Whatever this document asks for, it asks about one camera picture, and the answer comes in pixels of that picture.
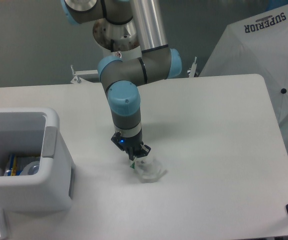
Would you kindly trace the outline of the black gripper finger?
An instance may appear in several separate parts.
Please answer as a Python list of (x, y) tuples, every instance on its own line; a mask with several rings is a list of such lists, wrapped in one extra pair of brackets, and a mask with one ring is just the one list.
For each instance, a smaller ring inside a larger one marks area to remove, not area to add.
[(123, 152), (128, 155), (129, 160), (134, 159), (134, 147), (130, 142), (130, 138), (124, 138), (120, 132), (116, 132), (111, 137), (111, 141)]
[(141, 159), (141, 158), (145, 158), (149, 155), (151, 151), (151, 147), (146, 145), (146, 144), (142, 144), (141, 147), (137, 150), (134, 151), (134, 160), (136, 159)]

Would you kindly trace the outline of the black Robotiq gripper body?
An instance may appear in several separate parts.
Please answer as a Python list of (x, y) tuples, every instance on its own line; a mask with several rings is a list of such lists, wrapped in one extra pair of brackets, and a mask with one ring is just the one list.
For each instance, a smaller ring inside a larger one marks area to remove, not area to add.
[(133, 137), (124, 137), (124, 138), (130, 138), (130, 142), (132, 143), (132, 145), (134, 147), (134, 151), (141, 147), (141, 144), (142, 144), (142, 134), (141, 133), (138, 133), (137, 135), (135, 135)]

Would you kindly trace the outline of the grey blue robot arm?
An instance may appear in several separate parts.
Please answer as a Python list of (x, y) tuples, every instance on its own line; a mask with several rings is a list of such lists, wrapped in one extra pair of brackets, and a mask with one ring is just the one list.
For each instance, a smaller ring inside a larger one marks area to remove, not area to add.
[(114, 123), (112, 142), (131, 161), (148, 156), (142, 141), (138, 87), (174, 78), (182, 71), (179, 52), (168, 46), (157, 0), (64, 0), (73, 24), (94, 22), (93, 35), (111, 54), (98, 64)]

